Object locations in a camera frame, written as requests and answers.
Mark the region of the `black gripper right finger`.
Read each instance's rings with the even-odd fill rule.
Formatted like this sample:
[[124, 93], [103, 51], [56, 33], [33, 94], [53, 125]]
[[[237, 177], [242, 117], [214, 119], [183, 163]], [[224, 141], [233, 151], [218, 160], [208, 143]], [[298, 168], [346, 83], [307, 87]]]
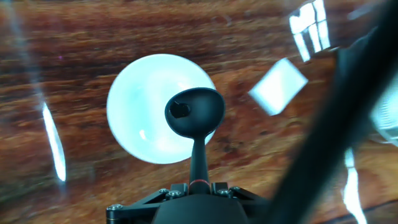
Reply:
[[228, 187], [226, 182], [212, 183], [211, 194], [239, 202], [243, 207], [249, 224], [255, 223], [259, 213], [263, 212], [269, 204], [269, 201], [264, 197], [238, 186]]

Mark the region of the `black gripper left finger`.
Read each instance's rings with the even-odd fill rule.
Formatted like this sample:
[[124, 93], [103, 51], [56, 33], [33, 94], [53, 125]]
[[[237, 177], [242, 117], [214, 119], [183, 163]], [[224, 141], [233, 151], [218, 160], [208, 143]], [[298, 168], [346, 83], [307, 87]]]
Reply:
[[172, 184], [170, 189], [157, 190], [131, 205], [110, 205], [106, 208], [106, 223], [150, 223], [163, 202], [187, 195], [187, 184]]

